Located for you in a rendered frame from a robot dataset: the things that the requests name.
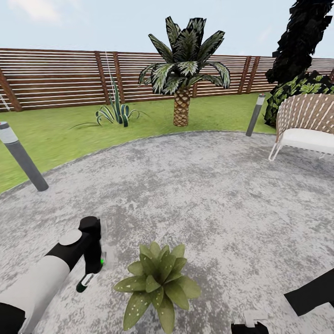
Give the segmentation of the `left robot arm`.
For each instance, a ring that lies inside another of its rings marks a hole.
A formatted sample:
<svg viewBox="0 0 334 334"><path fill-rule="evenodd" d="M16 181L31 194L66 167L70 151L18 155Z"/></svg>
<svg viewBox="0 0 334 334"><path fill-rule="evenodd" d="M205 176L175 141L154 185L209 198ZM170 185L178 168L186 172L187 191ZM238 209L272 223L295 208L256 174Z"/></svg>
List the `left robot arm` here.
<svg viewBox="0 0 334 334"><path fill-rule="evenodd" d="M0 294L0 334L32 334L67 276L84 256L85 273L106 264L114 267L111 245L100 245L101 221L94 216L80 220L78 230L64 233L58 244L31 270Z"/></svg>

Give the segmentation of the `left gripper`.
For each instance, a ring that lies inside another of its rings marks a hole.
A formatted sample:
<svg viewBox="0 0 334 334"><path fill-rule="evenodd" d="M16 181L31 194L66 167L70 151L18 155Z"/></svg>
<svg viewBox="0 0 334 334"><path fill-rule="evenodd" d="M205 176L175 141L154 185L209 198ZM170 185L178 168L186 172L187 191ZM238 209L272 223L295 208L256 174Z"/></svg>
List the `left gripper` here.
<svg viewBox="0 0 334 334"><path fill-rule="evenodd" d="M91 252L85 251L83 256L86 262L86 274L95 273L101 270L103 266L103 261L101 257L101 245L99 245L98 248Z"/></svg>

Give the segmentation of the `insectifuge atomizer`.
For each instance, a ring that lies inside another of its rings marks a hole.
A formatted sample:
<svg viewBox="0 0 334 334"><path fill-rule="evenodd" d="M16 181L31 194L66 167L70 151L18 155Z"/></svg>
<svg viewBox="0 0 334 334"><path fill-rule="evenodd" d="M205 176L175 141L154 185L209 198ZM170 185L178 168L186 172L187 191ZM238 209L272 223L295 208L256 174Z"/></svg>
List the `insectifuge atomizer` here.
<svg viewBox="0 0 334 334"><path fill-rule="evenodd" d="M84 275L84 277L81 279L79 284L76 286L77 292L79 294L83 293L86 290L86 288L90 285L92 280L96 277L97 274L98 273L90 273L90 274Z"/></svg>

